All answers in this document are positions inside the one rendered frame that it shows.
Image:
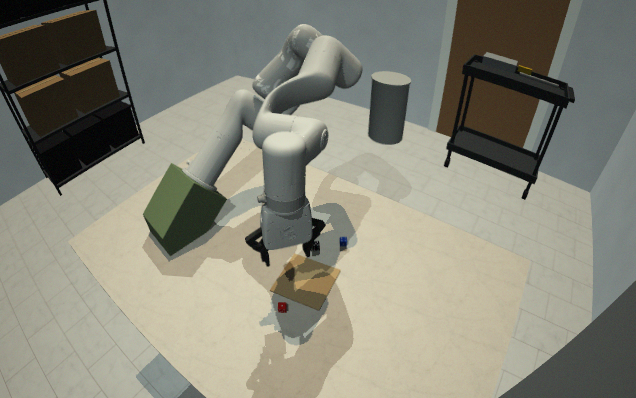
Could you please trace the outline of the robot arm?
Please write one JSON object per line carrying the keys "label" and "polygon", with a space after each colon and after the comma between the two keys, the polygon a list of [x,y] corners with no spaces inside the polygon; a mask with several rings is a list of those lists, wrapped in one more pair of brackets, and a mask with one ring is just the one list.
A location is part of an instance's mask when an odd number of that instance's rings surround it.
{"label": "robot arm", "polygon": [[248,90],[236,91],[182,171],[216,192],[214,184],[239,146],[245,125],[262,149],[264,192],[258,203],[279,213],[297,211],[305,203],[306,166],[325,149],[328,129],[320,120],[292,114],[302,104],[329,97],[335,85],[354,86],[361,75],[360,61],[340,41],[310,25],[297,26],[253,81],[254,91],[265,100]]}

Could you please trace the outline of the tan flat mat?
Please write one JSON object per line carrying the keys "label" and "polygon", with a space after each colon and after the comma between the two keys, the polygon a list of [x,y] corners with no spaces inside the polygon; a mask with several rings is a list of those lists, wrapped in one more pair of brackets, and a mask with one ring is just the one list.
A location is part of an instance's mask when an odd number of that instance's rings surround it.
{"label": "tan flat mat", "polygon": [[270,291],[319,311],[340,271],[294,253]]}

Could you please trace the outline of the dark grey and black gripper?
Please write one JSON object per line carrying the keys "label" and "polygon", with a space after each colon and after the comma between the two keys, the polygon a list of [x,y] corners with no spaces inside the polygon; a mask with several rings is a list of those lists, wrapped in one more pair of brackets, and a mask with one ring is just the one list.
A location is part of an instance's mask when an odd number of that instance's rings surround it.
{"label": "dark grey and black gripper", "polygon": [[[275,212],[262,203],[260,228],[246,236],[245,241],[253,250],[261,253],[262,262],[265,262],[266,266],[269,267],[269,250],[304,243],[302,246],[304,253],[306,257],[310,257],[312,244],[325,226],[323,220],[312,218],[310,203],[306,196],[304,205],[297,211],[290,213]],[[262,239],[257,242],[256,240],[260,237]]]}

